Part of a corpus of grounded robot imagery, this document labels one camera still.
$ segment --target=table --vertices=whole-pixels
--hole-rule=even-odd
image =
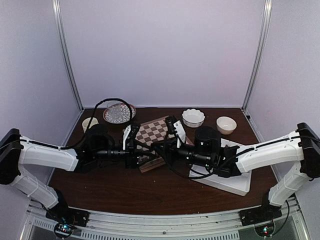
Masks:
[[[216,120],[228,116],[237,122],[237,129],[223,138],[250,145],[257,143],[243,112],[238,108],[199,108],[206,119],[204,126],[216,128]],[[181,118],[184,108],[138,108],[134,121],[148,122],[167,115]],[[92,114],[86,109],[77,123],[68,145],[83,135],[82,121]],[[122,136],[126,124],[110,124],[103,120],[103,109],[96,118],[106,124],[116,139]],[[185,126],[186,135],[193,140],[195,129]],[[174,167],[188,174],[182,163]],[[270,166],[252,171],[250,192],[246,196],[222,191],[175,175],[166,165],[141,173],[139,169],[125,169],[124,163],[97,168],[89,173],[67,172],[56,169],[49,185],[59,189],[71,207],[120,214],[177,215],[211,213],[260,205],[262,196],[277,183]]]

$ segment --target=chessboard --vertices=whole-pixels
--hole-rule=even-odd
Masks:
[[[166,117],[164,116],[149,122],[142,123],[140,126],[140,130],[137,133],[135,139],[139,142],[146,144],[150,146],[154,142],[163,141],[165,139],[165,136],[167,134],[168,128],[166,125]],[[173,138],[174,135],[169,134],[168,138]],[[138,150],[147,151],[148,149],[137,146]],[[148,159],[145,156],[139,157],[139,162],[142,162],[144,160]],[[160,167],[165,164],[165,161],[162,157],[158,157],[154,159],[153,161],[150,161],[144,165],[142,165],[139,169],[142,173],[147,172],[151,169]]]

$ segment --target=robotic arm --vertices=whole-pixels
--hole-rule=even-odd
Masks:
[[[242,225],[251,225],[281,216],[281,205],[311,178],[320,177],[320,139],[305,123],[298,130],[275,140],[247,146],[221,147],[221,135],[213,128],[202,126],[195,131],[194,145],[185,144],[186,133],[180,121],[166,119],[168,133],[175,138],[151,145],[167,153],[166,163],[183,161],[196,164],[216,174],[229,178],[263,166],[296,161],[287,175],[263,198],[257,208],[240,211]],[[69,172],[87,173],[105,159],[122,160],[126,168],[139,167],[138,157],[152,156],[151,152],[137,150],[136,134],[139,124],[126,128],[121,145],[116,146],[106,126],[97,124],[88,129],[79,148],[52,146],[21,136],[12,129],[0,141],[0,184],[11,185],[40,202],[47,217],[85,227],[89,213],[69,208],[63,195],[40,182],[25,168],[34,164],[64,169]]]

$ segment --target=plate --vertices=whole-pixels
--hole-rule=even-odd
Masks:
[[[136,108],[134,106],[132,106],[131,104],[129,104],[132,110],[132,118],[134,118],[134,116],[136,115]],[[124,124],[126,122],[128,122],[130,120],[130,111],[129,108],[124,104],[121,103],[120,104],[120,109],[121,109],[121,116],[118,118],[114,118],[110,113],[109,113],[109,109],[110,108],[106,108],[103,112],[103,119],[105,121],[107,121],[108,123],[111,124]]]

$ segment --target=white wall panel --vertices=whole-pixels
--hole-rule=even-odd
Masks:
[[[300,122],[320,135],[320,2],[274,0],[266,47],[249,112],[265,140],[285,135]],[[276,166],[282,178],[291,163]],[[320,181],[297,197],[311,239],[319,239]]]
[[[79,114],[51,0],[0,1],[0,139],[11,128],[60,145]],[[46,181],[51,168],[28,168]],[[29,199],[0,185],[0,239],[17,240]]]
[[[264,0],[61,0],[85,107],[106,97],[136,106],[240,107]]]

